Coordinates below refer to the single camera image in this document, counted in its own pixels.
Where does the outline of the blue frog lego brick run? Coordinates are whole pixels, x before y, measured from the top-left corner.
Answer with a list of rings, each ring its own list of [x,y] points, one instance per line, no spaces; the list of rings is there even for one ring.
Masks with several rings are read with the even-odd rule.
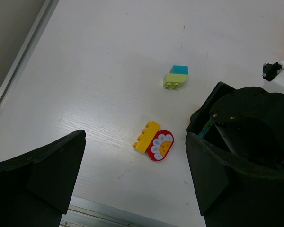
[[[201,138],[204,138],[206,136],[206,134],[208,133],[208,131],[210,130],[210,128],[212,127],[213,122],[210,119],[205,126],[202,128],[202,130],[199,132],[198,136]]]

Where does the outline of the yellow lego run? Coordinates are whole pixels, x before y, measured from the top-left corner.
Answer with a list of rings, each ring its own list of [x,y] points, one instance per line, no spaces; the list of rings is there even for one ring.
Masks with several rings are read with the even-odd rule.
[[[158,123],[154,121],[148,122],[142,130],[141,135],[137,138],[137,141],[133,144],[133,148],[141,153],[145,153],[159,129],[160,125]]]

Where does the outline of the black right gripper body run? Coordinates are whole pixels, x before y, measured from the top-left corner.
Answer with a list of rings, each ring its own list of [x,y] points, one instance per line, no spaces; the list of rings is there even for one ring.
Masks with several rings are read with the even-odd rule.
[[[219,82],[190,117],[187,132],[249,162],[284,171],[284,94],[260,87],[235,89]]]

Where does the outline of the red flower lego brick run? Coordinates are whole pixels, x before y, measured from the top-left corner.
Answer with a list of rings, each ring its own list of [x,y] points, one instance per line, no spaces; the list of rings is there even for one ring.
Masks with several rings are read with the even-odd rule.
[[[174,143],[174,137],[168,130],[159,130],[146,150],[146,156],[155,162],[166,158]]]

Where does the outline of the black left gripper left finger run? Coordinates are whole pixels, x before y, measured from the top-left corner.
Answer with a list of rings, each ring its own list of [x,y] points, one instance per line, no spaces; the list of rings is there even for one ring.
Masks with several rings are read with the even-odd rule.
[[[0,227],[59,226],[71,201],[85,146],[85,131],[76,130],[0,162]]]

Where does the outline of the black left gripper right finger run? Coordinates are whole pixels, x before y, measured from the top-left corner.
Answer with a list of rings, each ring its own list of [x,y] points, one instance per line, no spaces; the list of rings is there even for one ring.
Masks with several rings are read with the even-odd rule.
[[[186,153],[208,227],[284,227],[284,172],[228,153],[193,133]]]

